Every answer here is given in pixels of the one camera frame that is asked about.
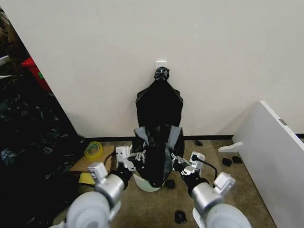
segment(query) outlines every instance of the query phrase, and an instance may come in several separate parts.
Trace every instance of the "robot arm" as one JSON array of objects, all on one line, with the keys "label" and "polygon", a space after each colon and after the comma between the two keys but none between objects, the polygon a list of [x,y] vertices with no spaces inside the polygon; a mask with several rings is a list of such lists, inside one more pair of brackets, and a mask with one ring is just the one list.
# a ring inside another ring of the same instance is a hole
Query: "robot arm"
[{"label": "robot arm", "polygon": [[[133,154],[136,160],[140,153]],[[109,175],[103,163],[93,163],[88,167],[96,185],[94,192],[79,196],[70,206],[66,223],[53,228],[109,228],[120,209],[121,193],[128,186],[135,167],[128,160],[129,147],[117,147],[117,170]],[[199,228],[251,228],[244,214],[237,208],[224,204],[224,195],[234,185],[235,180],[222,172],[211,187],[205,178],[201,178],[204,155],[193,152],[190,161],[172,156],[172,167],[178,171],[186,185],[188,194],[193,198],[195,207],[193,217]]]},{"label": "robot arm", "polygon": [[117,147],[117,170],[108,174],[103,163],[94,162],[88,169],[95,180],[95,191],[80,195],[70,206],[66,223],[51,228],[109,228],[120,209],[120,196],[128,186],[135,167],[128,161],[129,147]]},{"label": "robot arm", "polygon": [[188,194],[194,200],[192,215],[199,228],[251,228],[240,210],[224,204],[224,196],[235,184],[235,179],[221,172],[211,187],[205,178],[200,177],[204,160],[204,155],[193,152],[190,161],[181,157],[172,161],[173,169],[181,174],[188,186]]}]

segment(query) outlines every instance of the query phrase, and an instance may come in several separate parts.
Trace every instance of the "baseboard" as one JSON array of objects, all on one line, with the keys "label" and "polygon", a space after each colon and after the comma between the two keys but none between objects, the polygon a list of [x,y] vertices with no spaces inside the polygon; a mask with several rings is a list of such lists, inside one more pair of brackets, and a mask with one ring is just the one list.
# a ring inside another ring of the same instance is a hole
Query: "baseboard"
[{"label": "baseboard", "polygon": [[232,139],[233,135],[184,135],[184,140],[225,140]]},{"label": "baseboard", "polygon": [[[304,139],[304,134],[295,134],[300,139]],[[232,139],[233,135],[184,135],[184,140],[228,140]],[[86,138],[89,141],[98,142],[119,142],[119,141],[132,141],[135,137],[96,137],[96,138]]]},{"label": "baseboard", "polygon": [[304,134],[295,134],[299,139],[304,139]]}]

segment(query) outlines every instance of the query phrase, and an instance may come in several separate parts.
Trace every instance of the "black cable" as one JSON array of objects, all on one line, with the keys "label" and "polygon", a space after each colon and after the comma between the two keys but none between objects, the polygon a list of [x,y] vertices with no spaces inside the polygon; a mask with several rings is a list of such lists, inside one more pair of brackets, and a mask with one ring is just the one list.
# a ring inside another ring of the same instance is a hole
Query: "black cable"
[{"label": "black cable", "polygon": [[203,160],[199,159],[196,155],[193,155],[191,159],[192,159],[193,161],[200,161],[200,162],[202,162],[202,163],[204,163],[204,164],[210,166],[210,167],[213,168],[214,171],[215,171],[214,180],[218,177],[218,170],[217,170],[217,168],[215,168],[213,165],[211,165],[210,163],[208,163],[208,162],[206,162],[206,161],[203,161]]},{"label": "black cable", "polygon": [[109,154],[109,155],[105,158],[105,160],[104,160],[104,165],[106,164],[106,161],[109,159],[109,157],[113,156],[114,154],[115,154],[115,152]]},{"label": "black cable", "polygon": [[208,162],[206,162],[206,161],[203,161],[203,160],[201,160],[201,159],[199,159],[198,158],[198,161],[200,161],[200,162],[202,162],[202,163],[204,163],[204,164],[206,164],[206,165],[208,165],[208,166],[210,166],[211,168],[213,168],[214,169],[214,172],[215,172],[215,174],[214,174],[214,180],[218,177],[218,170],[217,170],[217,168],[215,168],[213,165],[211,165],[210,163],[208,163]]}]

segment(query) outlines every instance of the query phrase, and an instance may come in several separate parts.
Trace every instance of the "beige carpet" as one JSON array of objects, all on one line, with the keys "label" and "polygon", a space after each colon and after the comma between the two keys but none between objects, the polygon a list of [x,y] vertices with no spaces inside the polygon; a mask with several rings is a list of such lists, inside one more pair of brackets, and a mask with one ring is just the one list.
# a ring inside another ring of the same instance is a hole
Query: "beige carpet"
[{"label": "beige carpet", "polygon": [[[221,146],[231,145],[231,140],[206,140],[201,141],[202,147],[198,147],[193,141],[185,141],[184,158],[190,158],[192,151],[205,155],[206,161],[213,164],[220,173],[230,173],[236,179],[236,184],[225,197],[225,202],[240,209],[248,218],[253,228],[274,228],[276,227],[266,209],[250,175],[244,164],[232,164],[227,167],[222,164],[222,158],[230,158],[235,154],[218,153]],[[130,145],[131,142],[104,142],[103,145]],[[212,182],[214,171],[204,166],[202,177]],[[140,190],[133,178],[128,188],[123,191],[121,201],[122,207],[111,223],[112,228],[195,228],[197,227],[193,217],[194,206],[192,198],[187,193],[187,187],[177,172],[172,172],[168,179],[174,179],[176,188],[161,188],[157,192],[144,192]],[[81,192],[91,190],[88,187],[81,189]],[[187,223],[176,224],[174,213],[182,210],[186,213]],[[64,219],[65,210],[55,220],[57,224]]]}]

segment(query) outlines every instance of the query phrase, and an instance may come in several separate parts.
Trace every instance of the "gray fabric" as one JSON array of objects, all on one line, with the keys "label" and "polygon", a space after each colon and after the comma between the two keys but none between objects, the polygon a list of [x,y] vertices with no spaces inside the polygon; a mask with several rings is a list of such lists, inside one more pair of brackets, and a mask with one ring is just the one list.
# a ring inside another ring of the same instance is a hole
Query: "gray fabric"
[{"label": "gray fabric", "polygon": [[164,174],[163,178],[167,178],[167,176],[170,174],[172,170],[172,157],[171,157],[171,151],[174,151],[174,146],[177,142],[177,139],[180,135],[181,127],[171,126],[168,142],[166,143],[166,149],[165,149],[165,164],[164,164]]},{"label": "gray fabric", "polygon": [[147,143],[147,145],[149,145],[148,136],[146,134],[145,127],[136,128],[134,130],[134,132],[135,132],[135,134],[137,134],[138,137],[140,137],[141,139],[145,140],[145,142]]}]

